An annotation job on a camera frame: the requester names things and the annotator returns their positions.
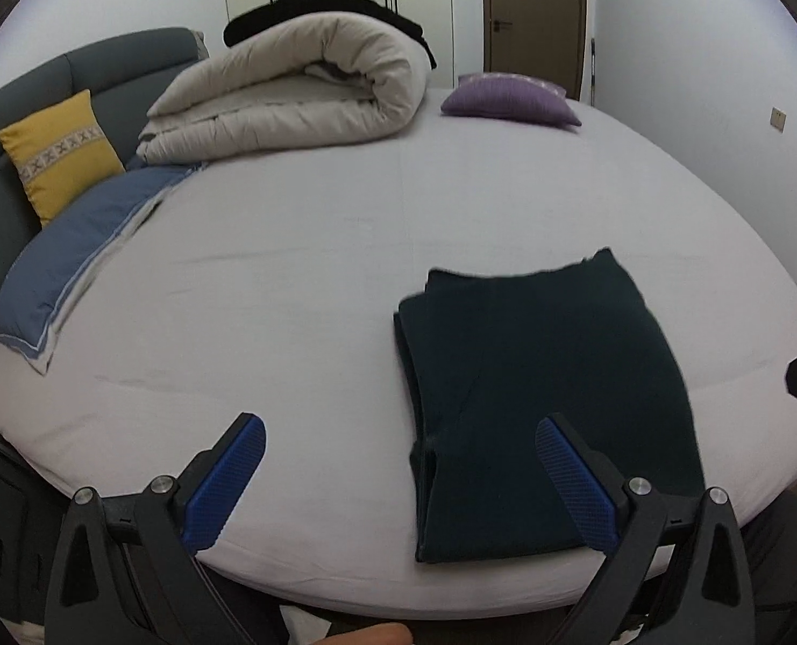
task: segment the bed sheet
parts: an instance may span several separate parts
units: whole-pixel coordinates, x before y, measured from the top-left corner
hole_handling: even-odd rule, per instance
[[[432,267],[561,267],[611,247],[658,318],[707,483],[740,522],[797,481],[797,288],[662,150],[575,105],[579,131],[443,118],[396,137],[223,161],[178,187],[96,278],[40,376],[0,345],[0,431],[54,486],[139,491],[241,410],[268,450],[217,545],[239,582],[392,618],[574,602],[589,549],[414,562],[413,421],[393,310]]]

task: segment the light switch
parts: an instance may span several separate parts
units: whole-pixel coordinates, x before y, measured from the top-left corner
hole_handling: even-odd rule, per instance
[[[773,128],[778,128],[778,131],[783,133],[784,126],[787,124],[787,114],[780,109],[773,109],[772,118],[770,118],[770,124]]]

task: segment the dark green folded pants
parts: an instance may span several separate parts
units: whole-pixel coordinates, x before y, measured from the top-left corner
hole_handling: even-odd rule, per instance
[[[700,495],[701,460],[677,362],[611,251],[559,271],[432,271],[395,316],[417,426],[417,560],[581,545],[535,456],[563,413],[626,477]]]

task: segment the metal screw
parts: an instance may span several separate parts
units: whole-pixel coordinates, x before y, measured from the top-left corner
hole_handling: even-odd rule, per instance
[[[92,499],[94,499],[94,491],[91,488],[82,488],[73,495],[73,501],[76,504],[87,504]]]
[[[644,477],[633,477],[628,481],[628,489],[632,490],[636,495],[649,495],[652,491],[650,481]]]
[[[712,488],[709,490],[709,499],[711,499],[716,504],[727,504],[727,500],[730,497],[727,496],[727,493],[720,488]]]
[[[174,484],[175,479],[172,476],[157,476],[151,480],[151,492],[155,495],[165,495]]]

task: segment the blue pillowcase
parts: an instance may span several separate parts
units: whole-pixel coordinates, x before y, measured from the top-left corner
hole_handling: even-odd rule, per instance
[[[146,167],[91,187],[34,237],[0,290],[0,342],[46,373],[58,331],[96,273],[198,167]]]

